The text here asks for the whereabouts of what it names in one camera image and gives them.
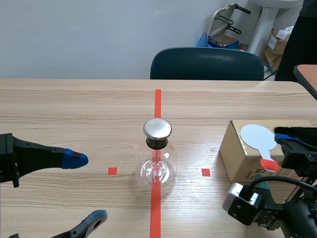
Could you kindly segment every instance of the white wall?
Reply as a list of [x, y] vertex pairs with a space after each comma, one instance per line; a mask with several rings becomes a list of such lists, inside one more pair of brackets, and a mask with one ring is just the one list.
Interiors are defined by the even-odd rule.
[[274, 30], [279, 31], [288, 26], [294, 26], [301, 9], [302, 4], [294, 8], [280, 9], [275, 19]]
[[[154, 56], [194, 46], [229, 0], [1, 0], [0, 77], [149, 78]], [[260, 7], [237, 0], [249, 43]]]

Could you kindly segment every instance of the black cloth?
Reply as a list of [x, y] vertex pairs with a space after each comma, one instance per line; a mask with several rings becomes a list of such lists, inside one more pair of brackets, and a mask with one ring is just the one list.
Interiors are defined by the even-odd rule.
[[317, 17], [317, 0], [304, 0], [300, 15], [304, 17]]
[[285, 47], [276, 81], [297, 82], [294, 67], [298, 64], [317, 64], [317, 18], [299, 16]]

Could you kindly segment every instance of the red tape line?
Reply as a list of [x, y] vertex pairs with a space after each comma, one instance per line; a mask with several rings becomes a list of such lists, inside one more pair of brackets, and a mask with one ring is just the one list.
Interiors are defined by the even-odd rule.
[[[154, 117], [161, 117], [161, 90], [155, 90]], [[153, 163], [156, 162], [156, 152], [153, 151]], [[158, 161], [160, 160], [160, 150], [158, 151]], [[151, 218], [150, 218], [150, 238], [160, 238], [160, 180], [158, 176], [153, 177], [151, 189]]]

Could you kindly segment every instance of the chair backrest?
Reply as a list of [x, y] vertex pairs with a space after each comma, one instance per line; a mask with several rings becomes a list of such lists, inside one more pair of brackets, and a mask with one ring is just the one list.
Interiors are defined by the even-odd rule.
[[264, 67], [254, 54], [219, 48], [171, 48], [159, 52], [151, 79], [253, 80], [264, 78]]

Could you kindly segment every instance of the robotic arm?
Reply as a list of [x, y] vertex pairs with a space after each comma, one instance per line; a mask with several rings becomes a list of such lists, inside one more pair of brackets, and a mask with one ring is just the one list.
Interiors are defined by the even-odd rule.
[[[276, 134], [285, 155], [283, 168], [294, 169], [302, 181], [286, 177], [262, 177], [246, 185], [234, 183], [222, 205], [230, 216], [249, 226], [257, 223], [269, 231], [281, 227], [286, 238], [317, 238], [317, 148], [297, 138]], [[283, 204], [275, 203], [268, 181], [297, 185]]]
[[[58, 147], [44, 146], [15, 138], [11, 133], [0, 135], [0, 182], [12, 181], [19, 187], [20, 177], [47, 169], [76, 169], [88, 164], [86, 155]], [[73, 229], [53, 238], [86, 238], [105, 222], [105, 210], [97, 210]], [[19, 238], [18, 234], [10, 238]]]

